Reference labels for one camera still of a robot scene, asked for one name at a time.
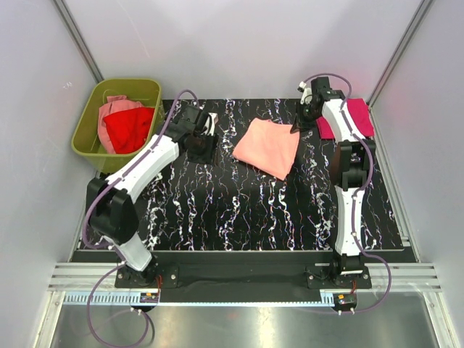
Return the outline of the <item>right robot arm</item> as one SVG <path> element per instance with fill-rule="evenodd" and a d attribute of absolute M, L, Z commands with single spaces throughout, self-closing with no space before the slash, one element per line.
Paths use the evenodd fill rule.
<path fill-rule="evenodd" d="M 330 77 L 344 81 L 348 94 L 333 89 Z M 323 118 L 336 142 L 329 169 L 338 212 L 333 256 L 329 265 L 320 269 L 320 275 L 309 275 L 309 282 L 318 287 L 369 289 L 370 274 L 363 260 L 360 229 L 364 194 L 373 176 L 375 142 L 362 134 L 349 113 L 347 100 L 352 86 L 346 78 L 334 73 L 319 73 L 300 82 L 298 91 L 302 96 L 291 132 L 308 131 Z"/>

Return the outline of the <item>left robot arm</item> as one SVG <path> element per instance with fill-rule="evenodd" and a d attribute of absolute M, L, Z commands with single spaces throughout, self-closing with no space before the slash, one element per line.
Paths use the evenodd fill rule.
<path fill-rule="evenodd" d="M 167 119 L 124 167 L 87 185 L 83 242 L 88 241 L 89 229 L 102 236 L 132 270 L 130 276 L 139 286 L 151 286 L 157 270 L 152 253 L 138 234 L 135 203 L 154 178 L 181 155 L 190 162 L 211 165 L 219 140 L 217 122 L 216 113 L 187 106 L 176 119 Z"/>

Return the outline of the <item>salmon pink t shirt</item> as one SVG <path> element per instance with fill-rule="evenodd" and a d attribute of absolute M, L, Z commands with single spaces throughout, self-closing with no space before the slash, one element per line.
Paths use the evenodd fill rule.
<path fill-rule="evenodd" d="M 297 154 L 300 132 L 292 125 L 253 119 L 233 150 L 233 157 L 281 181 L 286 179 Z"/>

